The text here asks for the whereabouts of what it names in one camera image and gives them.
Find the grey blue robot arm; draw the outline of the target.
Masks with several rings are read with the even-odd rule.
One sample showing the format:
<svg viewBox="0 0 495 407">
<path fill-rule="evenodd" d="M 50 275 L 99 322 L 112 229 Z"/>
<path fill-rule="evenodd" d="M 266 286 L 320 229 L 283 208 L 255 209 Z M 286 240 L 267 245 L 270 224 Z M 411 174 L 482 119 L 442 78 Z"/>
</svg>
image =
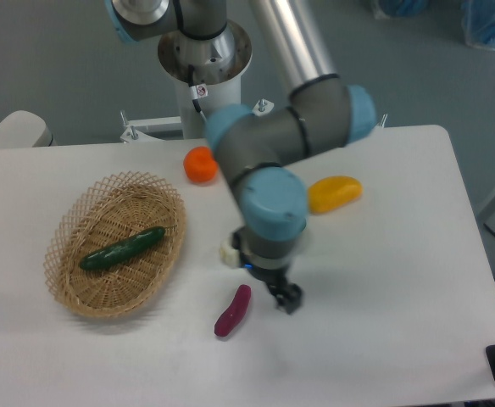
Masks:
<svg viewBox="0 0 495 407">
<path fill-rule="evenodd" d="M 118 37 L 156 37 L 161 67 L 178 82 L 184 137 L 203 137 L 242 215 L 223 260 L 263 282 L 292 313 L 302 289 L 287 280 L 306 226 L 304 184 L 288 165 L 367 137 L 374 103 L 361 86 L 342 84 L 305 1 L 254 1 L 260 30 L 285 83 L 281 110 L 240 102 L 239 81 L 253 49 L 223 1 L 108 1 Z"/>
</svg>

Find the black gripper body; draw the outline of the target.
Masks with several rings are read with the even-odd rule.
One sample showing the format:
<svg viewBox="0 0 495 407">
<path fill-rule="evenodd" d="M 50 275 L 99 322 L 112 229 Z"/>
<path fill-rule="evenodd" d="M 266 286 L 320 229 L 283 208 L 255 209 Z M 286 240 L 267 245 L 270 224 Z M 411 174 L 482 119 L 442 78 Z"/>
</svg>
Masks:
<svg viewBox="0 0 495 407">
<path fill-rule="evenodd" d="M 275 242 L 254 234 L 247 226 L 241 227 L 243 251 L 250 262 L 245 269 L 253 278 L 269 285 L 285 286 L 294 283 L 288 279 L 288 271 L 297 248 L 297 239 Z"/>
</svg>

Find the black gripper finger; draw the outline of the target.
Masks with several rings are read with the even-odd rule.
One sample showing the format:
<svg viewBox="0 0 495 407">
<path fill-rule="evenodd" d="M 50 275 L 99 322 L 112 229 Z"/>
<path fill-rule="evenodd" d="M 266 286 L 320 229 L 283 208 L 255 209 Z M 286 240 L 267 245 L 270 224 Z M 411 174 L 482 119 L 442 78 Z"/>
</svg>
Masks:
<svg viewBox="0 0 495 407">
<path fill-rule="evenodd" d="M 286 314 L 292 315 L 302 306 L 303 290 L 297 284 L 269 285 L 268 289 L 275 299 L 275 307 Z"/>
<path fill-rule="evenodd" d="M 250 262 L 248 261 L 247 255 L 244 253 L 242 245 L 242 232 L 243 229 L 237 229 L 231 234 L 231 247 L 233 250 L 232 259 L 233 264 L 240 268 L 249 268 Z"/>
</svg>

